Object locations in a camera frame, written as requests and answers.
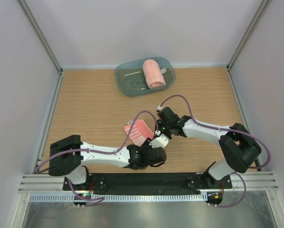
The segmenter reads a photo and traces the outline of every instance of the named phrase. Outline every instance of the rolled pink towel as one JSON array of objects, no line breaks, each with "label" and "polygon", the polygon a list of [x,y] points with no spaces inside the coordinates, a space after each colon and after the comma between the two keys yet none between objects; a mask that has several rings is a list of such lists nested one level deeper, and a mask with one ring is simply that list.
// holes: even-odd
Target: rolled pink towel
[{"label": "rolled pink towel", "polygon": [[166,85],[159,64],[156,61],[152,59],[146,60],[143,63],[143,71],[149,88],[152,89]]}]

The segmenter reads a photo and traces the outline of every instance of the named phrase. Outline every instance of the metal floor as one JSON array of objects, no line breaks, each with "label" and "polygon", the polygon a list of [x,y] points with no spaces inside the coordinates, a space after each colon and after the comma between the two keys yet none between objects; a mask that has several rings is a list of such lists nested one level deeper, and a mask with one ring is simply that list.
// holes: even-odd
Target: metal floor
[{"label": "metal floor", "polygon": [[[241,195],[242,192],[225,192],[223,205],[238,201]],[[207,206],[205,202],[106,203],[85,209],[76,209],[73,203],[29,203],[23,225],[23,228],[77,227],[276,228],[277,224],[266,192],[249,191],[242,203],[229,209]]]}]

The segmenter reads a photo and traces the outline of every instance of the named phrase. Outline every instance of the black bracket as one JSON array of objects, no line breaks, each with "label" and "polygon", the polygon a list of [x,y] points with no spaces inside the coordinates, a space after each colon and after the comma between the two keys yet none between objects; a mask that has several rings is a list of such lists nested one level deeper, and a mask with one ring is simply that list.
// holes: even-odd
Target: black bracket
[{"label": "black bracket", "polygon": [[[240,123],[235,123],[231,129],[248,133]],[[261,148],[254,139],[239,133],[228,132],[222,135],[219,144],[227,164],[240,173],[245,173],[261,153]]]},{"label": "black bracket", "polygon": [[[89,176],[97,195],[195,195],[202,189],[231,189],[230,176],[209,186],[202,173],[93,173]],[[76,190],[89,190],[89,186]],[[64,183],[63,190],[70,190]]]},{"label": "black bracket", "polygon": [[159,167],[166,161],[166,153],[162,147],[152,148],[149,143],[150,138],[147,138],[141,146],[128,145],[130,159],[129,165],[126,168],[133,170],[143,170],[147,166]]},{"label": "black bracket", "polygon": [[[79,149],[82,142],[80,141],[80,135],[71,135],[65,139],[51,144],[50,157],[54,154],[66,151],[70,149]],[[80,152],[67,153],[58,156],[49,161],[49,175],[50,176],[65,176],[80,166],[82,160]]]},{"label": "black bracket", "polygon": [[169,139],[171,139],[172,134],[186,137],[183,132],[183,127],[184,124],[191,119],[190,116],[184,115],[180,118],[169,107],[165,107],[161,111],[158,111],[157,115],[160,117],[157,123],[161,133],[166,135]]}]

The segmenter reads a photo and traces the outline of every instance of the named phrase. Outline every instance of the plastic container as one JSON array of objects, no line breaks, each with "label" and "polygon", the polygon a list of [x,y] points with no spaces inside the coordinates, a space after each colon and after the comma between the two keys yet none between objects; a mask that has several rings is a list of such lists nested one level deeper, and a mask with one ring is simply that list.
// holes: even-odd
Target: plastic container
[{"label": "plastic container", "polygon": [[[156,61],[159,64],[161,71],[165,72],[164,68],[166,69],[166,72],[163,73],[166,85],[153,89],[150,89],[147,86],[143,72],[143,63],[148,59]],[[168,88],[176,80],[174,69],[167,59],[162,57],[146,58],[119,65],[114,71],[114,76],[120,91],[127,96],[140,96],[157,92]]]}]

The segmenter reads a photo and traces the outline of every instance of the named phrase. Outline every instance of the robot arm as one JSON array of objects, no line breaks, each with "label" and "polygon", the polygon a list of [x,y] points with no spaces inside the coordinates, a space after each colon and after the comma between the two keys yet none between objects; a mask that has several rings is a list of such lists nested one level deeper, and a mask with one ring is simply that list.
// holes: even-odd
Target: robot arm
[{"label": "robot arm", "polygon": [[199,138],[221,147],[224,158],[214,162],[205,171],[204,176],[209,186],[215,186],[217,181],[233,173],[245,173],[261,153],[260,146],[254,139],[231,131],[219,129],[236,129],[248,133],[242,124],[233,126],[218,126],[209,123],[195,123],[190,116],[179,118],[169,107],[158,111],[159,130],[171,139],[171,135]]},{"label": "robot arm", "polygon": [[[190,116],[179,118],[169,107],[158,111],[159,136],[154,139],[148,138],[143,145],[129,145],[118,153],[118,148],[103,147],[81,142],[79,135],[72,135],[68,138],[53,143],[50,147],[50,156],[69,149],[88,149],[87,152],[76,152],[65,154],[52,159],[49,163],[49,175],[65,176],[73,184],[87,184],[88,170],[84,164],[109,164],[121,168],[134,170],[145,169],[147,166],[158,167],[165,163],[166,153],[164,148],[172,138],[171,135],[199,138],[221,147],[224,158],[211,164],[204,172],[204,181],[210,187],[219,185],[219,181],[233,173],[244,173],[248,167],[259,156],[261,149],[255,140],[231,131],[220,131],[223,129],[236,129],[248,132],[243,125],[217,126],[213,124],[197,122]],[[215,127],[209,129],[199,124]]]},{"label": "robot arm", "polygon": [[160,134],[153,140],[148,138],[141,146],[128,145],[118,153],[113,153],[118,148],[81,142],[79,135],[72,135],[53,143],[50,146],[50,156],[69,149],[88,149],[88,151],[65,154],[52,159],[49,162],[49,175],[65,176],[74,185],[78,185],[87,181],[88,170],[83,166],[86,164],[107,164],[134,170],[145,169],[147,166],[159,167],[165,163],[164,148],[168,141],[166,136]]}]

